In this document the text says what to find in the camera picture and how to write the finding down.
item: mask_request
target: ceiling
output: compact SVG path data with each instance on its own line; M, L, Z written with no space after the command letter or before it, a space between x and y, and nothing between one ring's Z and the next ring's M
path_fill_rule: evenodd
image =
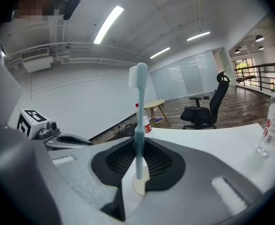
M82 51L77 56L110 57L128 62L146 61L155 53L210 30L224 35L223 0L81 0L71 19L31 17L3 24L1 43L6 64L19 59L20 51L49 46L53 51ZM101 45L93 41L102 24L118 5L124 11Z
M265 39L260 42L255 42L255 37L262 35ZM264 50L275 45L275 18L271 13L268 13L260 22L258 22L244 38L230 51L231 57L243 56L254 53L263 53ZM235 49L241 47L240 53L235 54Z

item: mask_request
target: pipe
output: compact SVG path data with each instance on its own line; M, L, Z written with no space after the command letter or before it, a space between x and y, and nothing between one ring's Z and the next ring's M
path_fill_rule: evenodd
M63 21L62 40L61 40L62 42L64 40L64 31L65 31L65 29L66 29L66 20Z
M94 61L70 61L70 63L93 63L93 64L97 64L97 62L94 62ZM101 64L124 66L124 67L133 67L133 65L124 65L124 64L109 63L109 62L101 62Z
M7 57L11 57L11 56L16 55L18 53L22 53L22 52L25 52L25 51L28 51L28 50L32 50L32 49L35 49L35 48L45 47L45 46L51 46L51 45L63 45L63 44L83 44L83 45L94 45L94 46L101 46L101 47L109 47L109 48L113 48L113 49L123 50L123 51L129 52L129 53L134 53L134 54L137 54L139 56L144 57L144 55L142 55L142 54L139 54L137 52L133 52L133 51L130 51L130 50L127 50L127 49L124 49L124 48L114 47L114 46L108 46L108 45L101 45L101 44L94 44L94 43L86 43L86 42L59 42L59 43L41 44L41 45L37 45L37 46L33 46L33 47L29 47L29 48L25 48L25 49L19 50L17 52L14 52L12 54L8 54L6 56Z
M56 26L57 26L57 18L55 19L55 27L54 27L54 41L56 42Z
M10 63L6 65L6 67L18 64L19 62L22 62L22 60L21 59L12 60Z
M49 53L49 55L50 55L50 56L53 56L53 57L54 57L54 55L55 55L55 56L59 56L59 55L61 55L61 54L67 54L68 56L71 56L71 53L70 53L69 51L64 51L64 52L51 52L51 53Z
M53 61L61 61L61 64L70 64L70 62L64 62L63 59L53 59Z
M136 65L134 62L127 62L127 61L122 61L122 60L117 60L117 59L106 59L106 58L70 58L70 61L77 61L77 60L104 60L104 61L111 61L111 62L118 62L118 63L126 63L130 65Z

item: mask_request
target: wooden floor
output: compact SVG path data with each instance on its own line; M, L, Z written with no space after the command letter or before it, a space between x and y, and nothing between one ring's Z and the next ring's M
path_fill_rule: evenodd
M201 100L200 106L209 108L210 100ZM168 100L162 106L167 119L171 126L163 121L156 125L157 128L173 128L182 129L183 125L189 125L189 122L180 119L185 106L196 106L194 100L189 97ZM253 123L259 123L264 127L269 108L269 97L255 91L246 90L244 88L229 87L225 98L219 108L217 128L231 128L243 126ZM155 116L162 116L159 109L154 111ZM128 123L137 122L137 117L133 116L121 123L121 129ZM114 136L118 131L118 127L114 127L110 131L92 140L94 144L104 143Z

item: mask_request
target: black office chair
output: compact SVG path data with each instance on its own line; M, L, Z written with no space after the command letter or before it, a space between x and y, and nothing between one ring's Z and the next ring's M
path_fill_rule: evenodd
M201 97L190 97L196 101L197 107L185 107L183 114L181 114L180 119L184 121L190 121L194 123L194 125L186 125L185 128L194 128L194 129L203 129L203 128L214 128L214 125L217 121L218 117L218 109L221 105L222 99L224 98L228 86L229 86L229 78L224 75L224 72L220 72L217 75L217 81L219 82L218 89L214 94L213 98L209 103L210 111L206 107L200 107L199 100Z

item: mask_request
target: toothbrush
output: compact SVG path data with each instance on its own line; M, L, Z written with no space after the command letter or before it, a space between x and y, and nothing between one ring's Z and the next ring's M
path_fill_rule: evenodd
M148 67L141 62L137 66L129 69L129 86L138 89L138 117L137 127L134 130L135 140L134 146L136 151L136 174L137 179L141 180L143 176L143 153L145 143L145 129L143 126L143 110L144 110L144 96L147 85L147 71Z

